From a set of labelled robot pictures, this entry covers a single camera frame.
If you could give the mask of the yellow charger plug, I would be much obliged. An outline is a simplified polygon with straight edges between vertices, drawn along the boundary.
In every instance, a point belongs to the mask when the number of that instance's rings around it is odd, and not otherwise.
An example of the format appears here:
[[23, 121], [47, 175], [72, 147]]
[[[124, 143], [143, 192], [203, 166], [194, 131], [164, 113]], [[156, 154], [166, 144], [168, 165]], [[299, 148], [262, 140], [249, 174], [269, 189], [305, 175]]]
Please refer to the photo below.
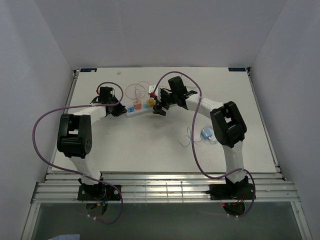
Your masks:
[[145, 103], [147, 106], [152, 108], [156, 104], [156, 101], [154, 98], [149, 98]]

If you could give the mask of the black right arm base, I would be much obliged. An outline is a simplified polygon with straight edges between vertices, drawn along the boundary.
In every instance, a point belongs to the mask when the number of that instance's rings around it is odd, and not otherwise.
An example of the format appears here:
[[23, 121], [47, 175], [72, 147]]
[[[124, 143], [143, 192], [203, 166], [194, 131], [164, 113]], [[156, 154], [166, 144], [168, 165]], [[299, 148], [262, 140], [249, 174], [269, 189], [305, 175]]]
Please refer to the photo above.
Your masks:
[[248, 183], [240, 188], [232, 188], [228, 184], [210, 184], [205, 194], [212, 201], [222, 201], [222, 208], [227, 216], [244, 217], [252, 209], [256, 200], [256, 186]]

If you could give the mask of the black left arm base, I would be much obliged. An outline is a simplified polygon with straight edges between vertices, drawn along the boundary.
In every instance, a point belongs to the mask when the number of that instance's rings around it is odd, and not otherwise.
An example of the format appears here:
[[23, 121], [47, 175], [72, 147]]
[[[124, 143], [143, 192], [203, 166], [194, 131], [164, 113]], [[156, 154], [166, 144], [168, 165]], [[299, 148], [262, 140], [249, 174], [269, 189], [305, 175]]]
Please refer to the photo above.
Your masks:
[[108, 209], [110, 201], [120, 201], [119, 190], [114, 187], [104, 184], [79, 186], [77, 200], [86, 202], [86, 212], [94, 217], [101, 217]]

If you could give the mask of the blue charger plug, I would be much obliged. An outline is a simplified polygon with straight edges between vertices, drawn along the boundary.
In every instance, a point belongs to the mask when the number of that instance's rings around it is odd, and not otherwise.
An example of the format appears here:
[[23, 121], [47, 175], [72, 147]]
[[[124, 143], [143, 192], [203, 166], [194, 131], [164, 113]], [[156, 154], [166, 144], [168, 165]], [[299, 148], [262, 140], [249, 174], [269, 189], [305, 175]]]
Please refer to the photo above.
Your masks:
[[200, 132], [201, 138], [206, 141], [212, 141], [213, 133], [210, 128], [204, 127]]

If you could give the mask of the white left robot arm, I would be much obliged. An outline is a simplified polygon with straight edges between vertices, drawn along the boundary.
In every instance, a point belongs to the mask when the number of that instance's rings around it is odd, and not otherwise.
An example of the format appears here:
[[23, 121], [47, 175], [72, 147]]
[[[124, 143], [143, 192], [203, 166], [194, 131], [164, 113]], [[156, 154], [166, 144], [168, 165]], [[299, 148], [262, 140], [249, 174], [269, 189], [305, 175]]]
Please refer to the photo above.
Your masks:
[[92, 125], [108, 115], [118, 117], [127, 112], [126, 107], [119, 103], [112, 87], [103, 86], [98, 92], [92, 106], [61, 115], [57, 137], [57, 150], [69, 158], [81, 173], [78, 181], [84, 193], [95, 200], [106, 195], [106, 187], [101, 182], [92, 180], [103, 180], [101, 172], [89, 156], [93, 146]]

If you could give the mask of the white multicolour power strip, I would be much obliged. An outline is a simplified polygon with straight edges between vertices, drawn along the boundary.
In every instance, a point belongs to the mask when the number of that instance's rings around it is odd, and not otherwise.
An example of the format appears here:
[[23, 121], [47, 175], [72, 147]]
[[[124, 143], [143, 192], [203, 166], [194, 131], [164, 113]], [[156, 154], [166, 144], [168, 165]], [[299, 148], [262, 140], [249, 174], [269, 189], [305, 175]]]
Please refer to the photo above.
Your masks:
[[128, 107], [126, 112], [126, 117], [132, 118], [132, 117], [136, 117], [136, 116], [140, 116], [140, 115], [144, 115], [152, 112], [153, 112], [153, 107], [143, 103], [142, 108], [140, 109], [135, 109], [134, 106]]

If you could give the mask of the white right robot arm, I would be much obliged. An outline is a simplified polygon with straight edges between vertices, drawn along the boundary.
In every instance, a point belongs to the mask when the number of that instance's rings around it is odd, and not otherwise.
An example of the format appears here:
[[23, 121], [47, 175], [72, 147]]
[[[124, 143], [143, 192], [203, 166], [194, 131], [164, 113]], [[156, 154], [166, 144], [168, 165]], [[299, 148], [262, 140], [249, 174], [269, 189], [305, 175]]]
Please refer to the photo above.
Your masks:
[[188, 111], [194, 111], [191, 128], [194, 128], [197, 114], [211, 120], [215, 139], [222, 145], [226, 174], [226, 194], [237, 199], [244, 193], [248, 185], [248, 176], [244, 170], [243, 141], [247, 126], [233, 101], [221, 103], [202, 97], [200, 92], [187, 90], [181, 77], [168, 80], [170, 89], [153, 89], [149, 92], [155, 100], [153, 113], [165, 116], [166, 110], [172, 105], [178, 105]]

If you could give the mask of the pink charger plug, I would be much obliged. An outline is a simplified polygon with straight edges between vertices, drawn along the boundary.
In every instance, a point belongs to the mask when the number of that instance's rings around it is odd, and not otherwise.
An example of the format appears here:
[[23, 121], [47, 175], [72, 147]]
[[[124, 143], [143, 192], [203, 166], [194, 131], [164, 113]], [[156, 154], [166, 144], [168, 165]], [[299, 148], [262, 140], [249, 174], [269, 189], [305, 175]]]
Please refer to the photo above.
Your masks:
[[135, 100], [135, 101], [133, 102], [133, 108], [134, 108], [136, 111], [142, 109], [142, 102], [141, 102], [140, 99]]

